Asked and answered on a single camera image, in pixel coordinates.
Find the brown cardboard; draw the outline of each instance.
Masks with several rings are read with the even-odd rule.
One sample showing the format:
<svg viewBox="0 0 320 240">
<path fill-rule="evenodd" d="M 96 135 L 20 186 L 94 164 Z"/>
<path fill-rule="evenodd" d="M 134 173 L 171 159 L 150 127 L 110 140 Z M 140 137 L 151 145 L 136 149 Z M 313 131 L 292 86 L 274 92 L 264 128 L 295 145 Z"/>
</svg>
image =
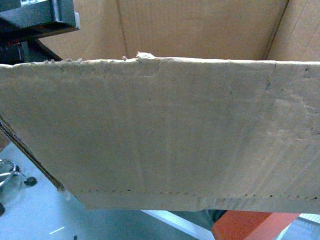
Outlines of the brown cardboard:
<svg viewBox="0 0 320 240">
<path fill-rule="evenodd" d="M 320 1 L 290 0 L 269 60 L 320 61 Z"/>
<path fill-rule="evenodd" d="M 63 59 L 261 60 L 288 0 L 74 0 L 81 30 L 41 41 Z"/>
<path fill-rule="evenodd" d="M 287 0 L 119 0 L 130 58 L 261 60 Z"/>
<path fill-rule="evenodd" d="M 319 77 L 143 53 L 0 65 L 0 117 L 87 208 L 320 213 Z"/>
<path fill-rule="evenodd" d="M 115 0 L 73 0 L 79 31 L 42 38 L 62 59 L 121 59 L 126 54 Z"/>
<path fill-rule="evenodd" d="M 0 131 L 0 152 L 10 143 L 9 139 Z"/>
</svg>

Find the white strip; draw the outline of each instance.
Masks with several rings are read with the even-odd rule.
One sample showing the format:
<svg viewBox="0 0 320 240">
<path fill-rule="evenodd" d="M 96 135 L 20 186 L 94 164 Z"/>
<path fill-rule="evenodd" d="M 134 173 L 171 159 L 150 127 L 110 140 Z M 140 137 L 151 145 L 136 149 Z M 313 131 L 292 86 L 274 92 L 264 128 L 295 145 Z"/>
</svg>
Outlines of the white strip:
<svg viewBox="0 0 320 240">
<path fill-rule="evenodd" d="M 62 229 L 64 229 L 65 227 L 63 226 L 63 227 L 61 227 L 61 228 L 59 228 L 59 229 L 57 229 L 57 230 L 55 230 L 55 231 L 52 231 L 52 232 L 50 232 L 49 234 L 54 234 L 54 233 L 56 233 L 56 232 L 58 232 L 58 231 L 60 231 L 60 230 L 62 230 Z"/>
<path fill-rule="evenodd" d="M 141 210 L 142 212 L 199 240 L 215 240 L 211 231 L 204 229 L 168 211 Z"/>
<path fill-rule="evenodd" d="M 320 224 L 320 215 L 318 214 L 301 213 L 299 217 Z"/>
</svg>

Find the orange object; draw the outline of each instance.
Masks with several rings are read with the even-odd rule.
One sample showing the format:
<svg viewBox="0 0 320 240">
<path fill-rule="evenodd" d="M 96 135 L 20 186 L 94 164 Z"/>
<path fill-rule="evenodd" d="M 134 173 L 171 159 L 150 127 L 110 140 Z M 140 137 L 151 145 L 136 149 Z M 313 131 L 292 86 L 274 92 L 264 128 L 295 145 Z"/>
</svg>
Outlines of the orange object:
<svg viewBox="0 0 320 240">
<path fill-rule="evenodd" d="M 300 213 L 227 211 L 213 226 L 216 240 L 273 240 Z"/>
</svg>

